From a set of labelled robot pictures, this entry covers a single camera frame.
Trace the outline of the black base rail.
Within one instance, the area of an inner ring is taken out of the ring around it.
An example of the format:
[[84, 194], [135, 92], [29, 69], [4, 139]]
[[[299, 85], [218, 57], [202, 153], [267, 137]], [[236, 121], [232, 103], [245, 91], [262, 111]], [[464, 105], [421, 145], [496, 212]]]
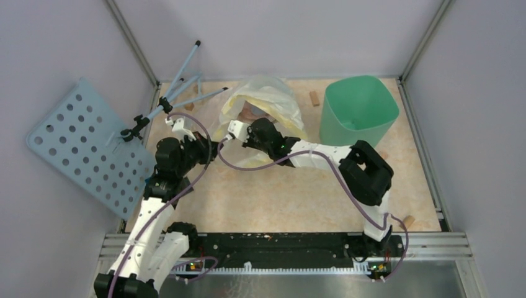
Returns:
[[374, 258], [400, 257], [404, 245], [399, 235], [380, 243], [362, 233], [208, 233], [190, 240], [186, 258], [212, 256], [219, 269], [351, 268]]

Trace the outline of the green plastic trash bin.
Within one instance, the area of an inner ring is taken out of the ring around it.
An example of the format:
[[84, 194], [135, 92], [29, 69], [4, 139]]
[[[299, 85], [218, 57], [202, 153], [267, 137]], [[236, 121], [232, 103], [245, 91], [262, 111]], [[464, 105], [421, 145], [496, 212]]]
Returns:
[[388, 88], [374, 76], [354, 76], [329, 84], [319, 125], [323, 145], [379, 144], [399, 116]]

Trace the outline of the wooden block near bin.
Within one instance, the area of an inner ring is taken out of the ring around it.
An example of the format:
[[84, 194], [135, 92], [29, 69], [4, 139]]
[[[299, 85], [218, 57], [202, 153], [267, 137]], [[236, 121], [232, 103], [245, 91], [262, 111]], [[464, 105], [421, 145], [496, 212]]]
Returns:
[[318, 94], [317, 94], [316, 91], [310, 91], [309, 92], [309, 97], [310, 97], [310, 100], [311, 100], [311, 103], [312, 103], [313, 107], [320, 106], [319, 97], [318, 97]]

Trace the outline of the small wooden block near tripod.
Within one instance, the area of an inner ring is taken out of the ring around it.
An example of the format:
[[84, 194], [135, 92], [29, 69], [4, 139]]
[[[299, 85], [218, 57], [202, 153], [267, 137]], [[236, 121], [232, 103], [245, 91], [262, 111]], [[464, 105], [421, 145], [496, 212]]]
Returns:
[[194, 105], [193, 102], [184, 105], [184, 109], [187, 110], [187, 111], [192, 111], [194, 109], [194, 107], [195, 107], [195, 105]]

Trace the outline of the light blue tripod stand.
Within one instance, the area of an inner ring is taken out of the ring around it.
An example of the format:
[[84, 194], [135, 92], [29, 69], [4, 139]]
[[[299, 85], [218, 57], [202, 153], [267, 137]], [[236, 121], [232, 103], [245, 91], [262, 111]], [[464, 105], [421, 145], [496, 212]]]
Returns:
[[[143, 138], [140, 135], [141, 131], [161, 112], [165, 114], [170, 114], [177, 107], [193, 104], [195, 102], [207, 99], [209, 97], [215, 96], [228, 90], [228, 87], [223, 87], [213, 92], [203, 94], [201, 82], [202, 75], [200, 73], [195, 74], [194, 76], [188, 79], [182, 77], [183, 73], [185, 72], [186, 68], [188, 67], [197, 50], [200, 48], [201, 44], [202, 42], [200, 40], [195, 41], [193, 47], [190, 50], [190, 53], [185, 58], [181, 67], [177, 70], [177, 73], [171, 81], [166, 92], [164, 93], [164, 96], [161, 96], [158, 99], [157, 107], [155, 107], [146, 116], [143, 116], [142, 114], [136, 116], [133, 119], [135, 121], [135, 126], [131, 129], [124, 129], [120, 132], [120, 137], [123, 139], [124, 142], [130, 142], [136, 138], [141, 140]], [[182, 103], [172, 105], [172, 103], [177, 99], [177, 97], [194, 83], [196, 83], [198, 87], [198, 96], [186, 100]]]

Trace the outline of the pink bag inside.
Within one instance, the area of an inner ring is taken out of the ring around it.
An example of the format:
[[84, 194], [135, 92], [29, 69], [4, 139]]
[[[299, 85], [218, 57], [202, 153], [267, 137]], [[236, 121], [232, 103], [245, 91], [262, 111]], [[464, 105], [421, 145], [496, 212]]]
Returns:
[[239, 117], [248, 122], [253, 122], [261, 118], [271, 119], [271, 116], [268, 113], [249, 102], [244, 103], [243, 108], [239, 113]]

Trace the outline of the translucent white yellow trash bag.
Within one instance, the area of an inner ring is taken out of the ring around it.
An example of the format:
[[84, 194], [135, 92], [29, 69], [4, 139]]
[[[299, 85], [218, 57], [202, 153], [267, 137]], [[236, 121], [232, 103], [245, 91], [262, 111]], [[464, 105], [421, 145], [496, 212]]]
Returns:
[[206, 100], [194, 116], [205, 126], [212, 140], [219, 142], [226, 135], [231, 120], [253, 123], [239, 117], [245, 102], [268, 113], [269, 120], [282, 135], [308, 138], [293, 90], [273, 76], [257, 75], [240, 81], [235, 87]]

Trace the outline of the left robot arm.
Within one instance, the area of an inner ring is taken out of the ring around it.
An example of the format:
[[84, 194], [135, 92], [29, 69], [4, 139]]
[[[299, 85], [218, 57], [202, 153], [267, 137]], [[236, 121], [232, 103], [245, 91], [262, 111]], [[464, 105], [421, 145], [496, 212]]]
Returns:
[[196, 165], [208, 167], [218, 142], [199, 132], [182, 139], [167, 137], [156, 145], [154, 172], [147, 179], [140, 212], [115, 263], [94, 281], [96, 297], [158, 297], [176, 261], [196, 254], [196, 228], [189, 223], [164, 226], [178, 200], [193, 190], [187, 174]]

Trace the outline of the wooden cube block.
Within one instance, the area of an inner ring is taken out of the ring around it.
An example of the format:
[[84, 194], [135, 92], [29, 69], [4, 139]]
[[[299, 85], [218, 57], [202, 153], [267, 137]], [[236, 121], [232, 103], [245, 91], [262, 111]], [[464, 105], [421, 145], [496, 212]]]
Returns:
[[379, 151], [378, 154], [384, 159], [387, 160], [389, 158], [389, 154], [386, 151]]

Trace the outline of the light blue perforated board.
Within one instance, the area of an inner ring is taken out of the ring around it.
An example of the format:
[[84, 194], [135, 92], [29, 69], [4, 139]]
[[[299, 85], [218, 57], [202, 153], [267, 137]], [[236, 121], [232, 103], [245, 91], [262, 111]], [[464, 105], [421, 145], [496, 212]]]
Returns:
[[126, 142], [124, 121], [81, 78], [26, 138], [28, 147], [116, 216], [128, 220], [142, 199], [154, 156]]

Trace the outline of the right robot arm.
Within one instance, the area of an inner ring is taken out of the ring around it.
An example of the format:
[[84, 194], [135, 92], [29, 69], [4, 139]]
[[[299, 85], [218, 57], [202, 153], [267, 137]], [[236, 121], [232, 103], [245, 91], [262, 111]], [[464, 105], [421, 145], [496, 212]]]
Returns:
[[285, 137], [266, 118], [252, 124], [233, 120], [228, 133], [243, 147], [265, 153], [276, 165], [332, 171], [365, 219], [363, 243], [354, 255], [364, 260], [388, 249], [393, 230], [388, 206], [394, 171], [368, 142], [329, 146]]

